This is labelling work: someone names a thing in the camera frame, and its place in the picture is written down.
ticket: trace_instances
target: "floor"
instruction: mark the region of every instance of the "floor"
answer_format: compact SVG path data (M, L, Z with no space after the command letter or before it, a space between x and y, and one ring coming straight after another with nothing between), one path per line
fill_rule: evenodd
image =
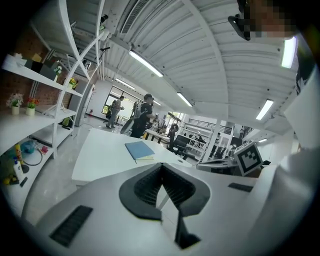
M68 136L60 144L56 159L51 158L45 163L32 185L22 212L22 218L25 218L32 225L35 225L51 207L77 190L76 185L71 182L71 176L90 129L93 127L107 132L120 133L121 127L107 129L101 119L88 116L84 120L80 127L75 127L73 136ZM187 161L195 164L192 159L187 159ZM163 210L171 209L170 204L172 202L169 201ZM165 224L168 226L168 232L172 234L173 224L175 226L176 223L172 221L172 218L169 219Z

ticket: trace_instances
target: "ceiling light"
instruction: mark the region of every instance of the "ceiling light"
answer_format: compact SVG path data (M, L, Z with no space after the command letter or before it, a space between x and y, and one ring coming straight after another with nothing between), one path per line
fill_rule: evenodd
M134 88L133 86L131 86L130 84L127 84L126 82L120 80L119 78L116 78L115 80L118 81L119 83L125 85L125 86L128 86L128 87L131 88L132 90L135 90L135 89L136 89L136 88Z
M158 102L156 102L155 100L153 100L153 102L154 102L155 104L158 104L159 106L161 106L161 104L160 104L160 103L158 103Z
M265 116L265 114L268 112L268 110L271 108L273 103L274 103L273 100L267 99L263 108L261 109L260 113L257 115L255 119L261 120Z
M114 95L117 95L117 96L121 96L120 94L115 93L115 92L113 92L113 91L111 91L111 93L114 94Z
M162 74L157 68L155 68L153 65L151 65L147 60L136 54L134 51L129 51L129 55L134 57L138 62L145 65L148 69L150 69L153 73L155 73L158 77L163 77L164 74Z
M282 57L281 66L287 69L291 69L292 62L294 61L296 53L297 39L292 37L289 40L284 41L284 51Z
M178 96L189 106L192 107L191 103L181 94L181 92L177 92Z

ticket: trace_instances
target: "book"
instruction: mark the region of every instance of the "book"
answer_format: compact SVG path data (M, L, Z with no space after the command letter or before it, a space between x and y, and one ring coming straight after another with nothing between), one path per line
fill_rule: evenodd
M134 160L153 160L155 152L143 141L124 144Z

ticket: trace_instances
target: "white pot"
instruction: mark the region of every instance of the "white pot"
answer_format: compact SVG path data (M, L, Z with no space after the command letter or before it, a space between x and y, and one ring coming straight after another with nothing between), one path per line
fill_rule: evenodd
M14 116L19 115L19 109L20 109L19 106L12 106L11 107L12 115L14 115Z
M25 111L25 114L28 115L28 116L33 117L33 116L35 115L35 108L29 108L29 107L27 107L27 108L26 108L26 111Z

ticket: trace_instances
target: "desk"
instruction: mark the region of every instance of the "desk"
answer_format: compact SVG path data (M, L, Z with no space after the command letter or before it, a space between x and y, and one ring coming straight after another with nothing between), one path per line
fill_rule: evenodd
M169 143L169 142L170 142L170 138L169 138L169 137L163 136L163 135L161 135L160 133L157 133L157 132L154 131L154 130L146 129L145 132L147 133L147 135L145 136L145 139L146 139L146 140L148 139L149 134L151 134L151 135L152 135L151 141L153 141L154 138L156 137L156 138L159 138L159 139L158 139L158 143L160 143L161 140L164 140L166 143Z
M140 138L92 128L75 162L71 177L72 183L83 186L106 176L159 162L180 164L185 167L192 166L151 140L145 140L144 143L155 153L154 160L137 160L135 162L125 143L139 141L141 141Z

